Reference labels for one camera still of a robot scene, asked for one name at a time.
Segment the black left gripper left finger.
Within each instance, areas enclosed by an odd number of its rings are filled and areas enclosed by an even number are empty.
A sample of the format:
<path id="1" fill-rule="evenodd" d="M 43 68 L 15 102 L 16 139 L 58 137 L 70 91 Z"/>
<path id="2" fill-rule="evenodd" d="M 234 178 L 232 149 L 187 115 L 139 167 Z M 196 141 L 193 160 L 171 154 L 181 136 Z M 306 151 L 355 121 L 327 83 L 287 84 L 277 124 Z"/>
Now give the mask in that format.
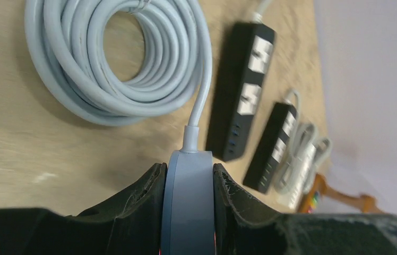
<path id="1" fill-rule="evenodd" d="M 76 216 L 0 209 L 0 254 L 158 254 L 167 165 Z"/>

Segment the black strip with green USB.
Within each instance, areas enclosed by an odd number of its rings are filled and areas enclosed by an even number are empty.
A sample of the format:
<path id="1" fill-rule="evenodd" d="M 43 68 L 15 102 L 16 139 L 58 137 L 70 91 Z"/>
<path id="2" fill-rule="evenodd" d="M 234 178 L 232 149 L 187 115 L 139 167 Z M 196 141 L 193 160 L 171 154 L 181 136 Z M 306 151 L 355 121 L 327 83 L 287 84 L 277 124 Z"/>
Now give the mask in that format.
<path id="1" fill-rule="evenodd" d="M 243 179 L 243 185 L 267 193 L 297 122 L 295 106 L 275 103 Z"/>

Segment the white power strip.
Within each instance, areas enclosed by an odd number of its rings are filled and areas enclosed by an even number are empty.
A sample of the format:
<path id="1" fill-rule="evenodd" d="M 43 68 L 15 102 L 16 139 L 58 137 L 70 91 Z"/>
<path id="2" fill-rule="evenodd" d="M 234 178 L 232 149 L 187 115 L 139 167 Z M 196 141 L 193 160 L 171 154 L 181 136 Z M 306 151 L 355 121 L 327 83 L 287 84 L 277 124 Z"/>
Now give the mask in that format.
<path id="1" fill-rule="evenodd" d="M 274 178 L 274 188 L 278 193 L 277 202 L 296 210 L 303 194 L 303 188 L 308 179 L 316 147 L 313 144 L 302 145 L 291 154 L 287 154 L 285 161 Z"/>

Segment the black strip with pink plugs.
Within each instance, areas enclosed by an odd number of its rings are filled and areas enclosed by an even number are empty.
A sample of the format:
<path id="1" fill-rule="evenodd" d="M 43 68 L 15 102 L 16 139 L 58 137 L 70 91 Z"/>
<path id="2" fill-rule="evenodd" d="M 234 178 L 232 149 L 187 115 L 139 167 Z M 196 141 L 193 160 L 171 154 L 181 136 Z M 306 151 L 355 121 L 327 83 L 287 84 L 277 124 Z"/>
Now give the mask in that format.
<path id="1" fill-rule="evenodd" d="M 262 23 L 235 22 L 226 29 L 205 145 L 223 162 L 245 152 L 274 40 L 275 31 Z"/>

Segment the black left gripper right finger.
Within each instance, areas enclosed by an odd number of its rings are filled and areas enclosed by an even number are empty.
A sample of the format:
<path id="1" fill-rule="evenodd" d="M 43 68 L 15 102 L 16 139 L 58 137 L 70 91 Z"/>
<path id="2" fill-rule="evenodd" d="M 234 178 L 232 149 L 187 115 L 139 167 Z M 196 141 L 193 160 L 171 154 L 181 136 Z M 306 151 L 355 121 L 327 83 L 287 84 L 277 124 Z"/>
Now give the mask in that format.
<path id="1" fill-rule="evenodd" d="M 284 214 L 213 167 L 217 254 L 397 254 L 397 215 Z"/>

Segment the light blue round socket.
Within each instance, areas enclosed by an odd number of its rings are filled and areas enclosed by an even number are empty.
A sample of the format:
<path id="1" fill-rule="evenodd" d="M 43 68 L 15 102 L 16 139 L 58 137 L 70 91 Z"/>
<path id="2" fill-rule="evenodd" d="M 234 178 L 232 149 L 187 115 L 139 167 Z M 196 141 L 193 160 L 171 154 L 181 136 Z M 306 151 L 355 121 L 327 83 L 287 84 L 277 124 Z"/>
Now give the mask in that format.
<path id="1" fill-rule="evenodd" d="M 161 254 L 214 254 L 213 159 L 209 151 L 171 155 L 161 221 Z"/>

